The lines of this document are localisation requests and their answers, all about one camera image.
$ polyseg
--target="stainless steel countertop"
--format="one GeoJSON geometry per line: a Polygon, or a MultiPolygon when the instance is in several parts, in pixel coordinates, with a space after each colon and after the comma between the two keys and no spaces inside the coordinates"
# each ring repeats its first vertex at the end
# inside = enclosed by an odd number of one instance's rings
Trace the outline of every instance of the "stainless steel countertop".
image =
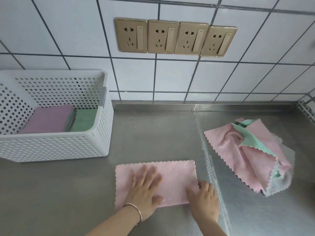
{"type": "MultiPolygon", "coordinates": [[[[315,127],[302,114],[182,111],[116,111],[107,157],[32,163],[0,159],[0,235],[84,235],[114,213],[116,165],[187,159],[196,161],[199,179],[214,181],[218,188],[219,224],[229,235],[314,235],[315,127]],[[203,131],[239,117],[261,118],[296,152],[288,190],[268,198],[253,192],[207,143],[203,131]]],[[[130,235],[202,234],[188,205],[181,205],[158,208],[130,235]]]]}

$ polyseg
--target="storage basket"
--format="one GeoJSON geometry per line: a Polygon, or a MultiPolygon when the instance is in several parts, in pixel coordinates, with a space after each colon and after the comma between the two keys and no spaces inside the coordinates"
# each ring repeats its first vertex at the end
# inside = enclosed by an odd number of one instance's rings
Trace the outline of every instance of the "storage basket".
{"type": "Polygon", "coordinates": [[[16,162],[107,156],[114,110],[100,70],[0,71],[0,157],[16,162]],[[97,108],[84,132],[15,134],[36,107],[97,108]]]}

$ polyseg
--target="person's left hand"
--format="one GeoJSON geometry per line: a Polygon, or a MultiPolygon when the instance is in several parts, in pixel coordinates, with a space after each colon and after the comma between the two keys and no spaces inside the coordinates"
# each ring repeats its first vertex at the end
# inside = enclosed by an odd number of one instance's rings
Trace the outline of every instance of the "person's left hand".
{"type": "Polygon", "coordinates": [[[156,168],[153,170],[151,176],[146,180],[147,173],[148,167],[145,166],[138,182],[136,180],[136,175],[133,175],[132,187],[124,202],[124,204],[132,203],[138,207],[142,214],[142,221],[149,218],[154,213],[156,208],[164,201],[163,197],[161,196],[153,197],[153,194],[163,180],[163,177],[160,176],[160,178],[153,183],[153,180],[157,175],[156,168]]]}

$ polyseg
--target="outlet panel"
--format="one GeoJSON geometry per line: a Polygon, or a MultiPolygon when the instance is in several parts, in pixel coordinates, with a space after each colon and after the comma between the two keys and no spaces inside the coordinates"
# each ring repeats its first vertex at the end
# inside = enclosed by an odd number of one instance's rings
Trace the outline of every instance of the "outlet panel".
{"type": "Polygon", "coordinates": [[[177,39],[179,22],[149,20],[148,52],[173,54],[177,39]]]}
{"type": "Polygon", "coordinates": [[[223,57],[237,31],[236,27],[211,26],[201,56],[223,57]]]}
{"type": "Polygon", "coordinates": [[[121,52],[147,52],[147,20],[115,18],[118,48],[121,52]]]}
{"type": "Polygon", "coordinates": [[[180,22],[175,54],[199,55],[208,28],[208,23],[180,22]]]}

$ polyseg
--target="wall switch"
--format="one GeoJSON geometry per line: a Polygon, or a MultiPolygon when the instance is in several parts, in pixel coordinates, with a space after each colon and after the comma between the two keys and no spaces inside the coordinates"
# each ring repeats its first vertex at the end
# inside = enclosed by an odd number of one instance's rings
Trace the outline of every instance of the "wall switch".
{"type": "Polygon", "coordinates": [[[122,52],[147,52],[147,20],[115,18],[118,48],[122,52]]]}
{"type": "Polygon", "coordinates": [[[175,54],[199,55],[208,27],[208,23],[181,22],[175,54]]]}
{"type": "Polygon", "coordinates": [[[237,31],[236,27],[211,26],[201,56],[223,57],[237,31]]]}
{"type": "Polygon", "coordinates": [[[178,32],[178,22],[149,20],[148,52],[173,54],[178,32]]]}

